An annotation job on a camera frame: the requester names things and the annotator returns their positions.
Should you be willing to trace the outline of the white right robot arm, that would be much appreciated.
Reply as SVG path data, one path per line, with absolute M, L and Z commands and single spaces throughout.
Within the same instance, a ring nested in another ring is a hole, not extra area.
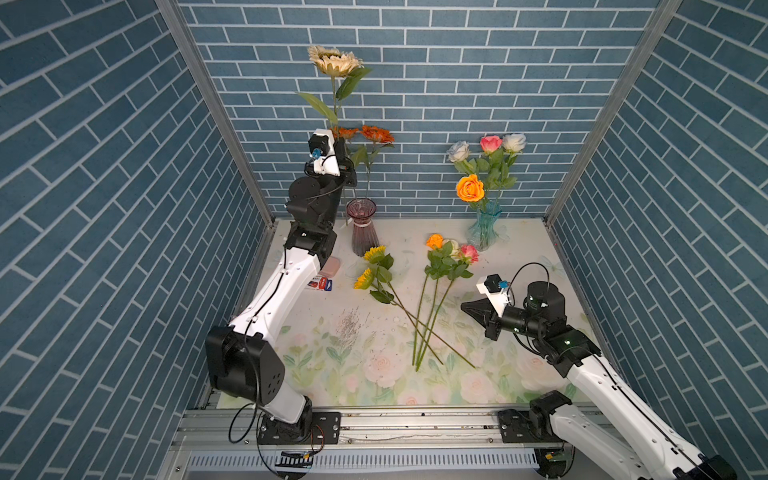
M 585 454 L 614 479 L 734 479 L 721 456 L 707 456 L 661 419 L 624 382 L 599 347 L 567 322 L 565 297 L 549 281 L 532 282 L 521 306 L 509 283 L 490 275 L 477 285 L 482 297 L 461 309 L 498 339 L 508 331 L 552 366 L 617 430 L 611 435 L 589 420 L 564 394 L 547 392 L 529 404 L 529 424 L 539 438 L 556 436 Z

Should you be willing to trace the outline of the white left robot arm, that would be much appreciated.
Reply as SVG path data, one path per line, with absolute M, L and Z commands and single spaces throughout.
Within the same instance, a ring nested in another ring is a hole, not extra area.
M 318 129 L 308 145 L 305 174 L 289 188 L 286 209 L 293 220 L 276 269 L 240 314 L 209 331 L 205 344 L 212 387 L 252 401 L 289 442 L 311 433 L 312 402 L 286 384 L 274 346 L 303 290 L 333 252 L 344 188 L 357 184 L 344 139 Z

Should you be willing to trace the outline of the pink rose tall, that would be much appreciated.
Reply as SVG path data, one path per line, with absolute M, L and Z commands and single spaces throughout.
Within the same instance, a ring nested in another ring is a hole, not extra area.
M 501 180 L 504 152 L 502 139 L 499 136 L 485 136 L 480 140 L 483 155 L 478 159 L 478 169 L 486 174 L 486 187 L 498 189 Z

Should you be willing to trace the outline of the pink rose small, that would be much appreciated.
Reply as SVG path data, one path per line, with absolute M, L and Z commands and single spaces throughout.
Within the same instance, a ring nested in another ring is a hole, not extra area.
M 449 240 L 455 244 L 454 258 L 458 262 L 458 267 L 456 268 L 456 271 L 455 271 L 456 278 L 455 278 L 455 281 L 453 282 L 454 284 L 457 279 L 460 279 L 460 278 L 469 279 L 473 276 L 473 273 L 469 270 L 469 267 L 475 264 L 479 260 L 479 254 L 477 249 L 470 244 L 459 244 L 455 240 L 451 240 L 451 239 Z M 443 279 L 439 285 L 439 294 L 443 295 L 444 293 L 446 293 L 446 296 L 445 296 L 445 299 L 446 299 L 447 294 L 450 292 L 453 284 L 451 285 L 451 287 L 449 287 L 448 279 L 447 278 Z

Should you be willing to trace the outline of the orange yellow rose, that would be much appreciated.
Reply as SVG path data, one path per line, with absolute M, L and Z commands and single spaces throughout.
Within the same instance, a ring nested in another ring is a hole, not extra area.
M 476 174 L 462 177 L 456 185 L 457 197 L 464 203 L 477 207 L 485 199 L 485 186 Z

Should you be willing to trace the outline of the white rose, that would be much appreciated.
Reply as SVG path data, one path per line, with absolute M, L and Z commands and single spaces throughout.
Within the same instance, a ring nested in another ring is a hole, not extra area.
M 482 174 L 485 174 L 479 171 L 479 158 L 471 157 L 470 146 L 466 141 L 460 141 L 452 145 L 447 151 L 447 158 L 449 162 L 453 164 L 455 169 L 462 174 L 462 177 L 476 174 L 480 178 Z
M 514 166 L 518 156 L 524 151 L 526 145 L 527 139 L 522 133 L 509 134 L 503 138 L 502 149 L 504 150 L 504 156 L 501 166 L 501 185 L 504 189 L 511 188 L 516 183 L 516 178 L 511 175 L 511 168 Z

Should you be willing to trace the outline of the beige gerbera flower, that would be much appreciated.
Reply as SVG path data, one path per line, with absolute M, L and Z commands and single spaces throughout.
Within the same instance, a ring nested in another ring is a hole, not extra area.
M 354 53 L 336 48 L 312 45 L 308 48 L 308 55 L 315 68 L 331 81 L 332 106 L 328 107 L 322 99 L 309 93 L 298 92 L 298 95 L 329 122 L 331 131 L 339 137 L 342 102 L 356 91 L 372 69 Z

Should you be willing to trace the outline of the yellow sunflower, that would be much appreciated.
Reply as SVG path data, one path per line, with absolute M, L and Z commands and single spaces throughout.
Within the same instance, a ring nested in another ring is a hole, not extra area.
M 392 273 L 392 267 L 394 266 L 394 257 L 387 252 L 386 248 L 384 246 L 371 248 L 363 256 L 363 258 L 367 262 L 366 269 L 369 267 L 380 269 L 381 273 L 379 273 L 379 276 L 381 278 L 381 281 L 384 284 L 391 283 L 395 291 L 397 292 L 393 284 L 393 273 Z M 422 282 L 421 290 L 419 293 L 418 305 L 414 312 L 410 311 L 410 309 L 406 307 L 405 302 L 403 301 L 403 299 L 401 298 L 398 292 L 397 292 L 397 295 L 399 296 L 399 299 L 403 302 L 403 305 L 413 315 L 417 316 L 421 322 L 425 324 L 427 314 L 429 313 L 429 310 L 431 309 L 431 306 L 432 306 L 433 291 L 434 291 L 434 281 L 431 279 L 426 280 L 425 272 L 424 272 L 424 281 Z M 442 338 L 433 332 L 433 336 L 431 339 L 431 346 L 432 346 L 433 339 L 441 340 Z
M 443 360 L 436 354 L 436 351 L 430 345 L 430 340 L 427 339 L 427 334 L 431 333 L 429 327 L 403 305 L 392 284 L 384 284 L 379 273 L 381 273 L 381 270 L 378 268 L 367 268 L 355 281 L 354 288 L 356 290 L 367 290 L 377 302 L 395 306 L 405 314 L 406 319 L 414 329 L 415 339 L 413 340 L 411 365 L 416 370 L 421 368 L 427 352 L 430 352 L 435 357 L 439 365 L 443 365 Z

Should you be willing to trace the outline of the orange gerbera flower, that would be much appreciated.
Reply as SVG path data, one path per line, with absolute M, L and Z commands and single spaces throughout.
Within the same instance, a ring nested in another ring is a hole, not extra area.
M 357 147 L 351 157 L 355 167 L 362 166 L 365 171 L 365 196 L 369 195 L 372 180 L 373 165 L 385 149 L 395 144 L 395 138 L 389 130 L 363 125 L 360 129 L 362 137 L 367 141 L 366 145 Z
M 360 132 L 360 129 L 334 126 L 332 132 L 336 140 L 343 139 L 345 142 L 349 142 Z

